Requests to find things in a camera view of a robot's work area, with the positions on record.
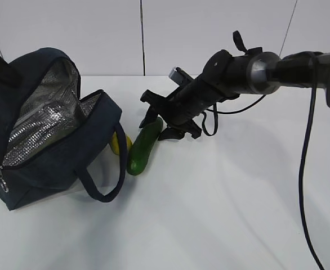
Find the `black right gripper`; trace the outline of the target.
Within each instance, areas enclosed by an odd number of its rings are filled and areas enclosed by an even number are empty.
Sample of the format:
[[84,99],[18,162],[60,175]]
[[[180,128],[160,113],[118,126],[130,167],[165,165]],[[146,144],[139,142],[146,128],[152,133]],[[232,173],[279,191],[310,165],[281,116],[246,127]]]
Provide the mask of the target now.
[[146,90],[140,101],[147,102],[148,108],[139,128],[144,128],[156,121],[160,116],[167,124],[167,127],[160,133],[158,140],[181,140],[185,133],[190,133],[193,139],[197,139],[202,134],[202,129],[194,121],[194,115],[186,112],[185,107],[175,101],[170,101],[168,97],[163,97],[150,90]]

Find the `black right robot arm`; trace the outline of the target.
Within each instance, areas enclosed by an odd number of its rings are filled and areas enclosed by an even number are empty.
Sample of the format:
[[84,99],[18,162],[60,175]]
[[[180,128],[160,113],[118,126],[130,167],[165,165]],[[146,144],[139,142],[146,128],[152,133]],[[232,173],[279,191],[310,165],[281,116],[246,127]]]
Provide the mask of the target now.
[[324,89],[330,107],[330,53],[310,51],[280,58],[261,47],[246,49],[238,31],[233,33],[233,41],[244,53],[242,56],[232,56],[222,49],[207,61],[196,78],[174,68],[169,77],[178,87],[168,96],[145,91],[140,100],[148,103],[149,109],[140,127],[160,116],[167,124],[160,140],[180,140],[186,133],[196,139],[202,130],[193,118],[209,107],[241,94],[269,95],[282,86]]

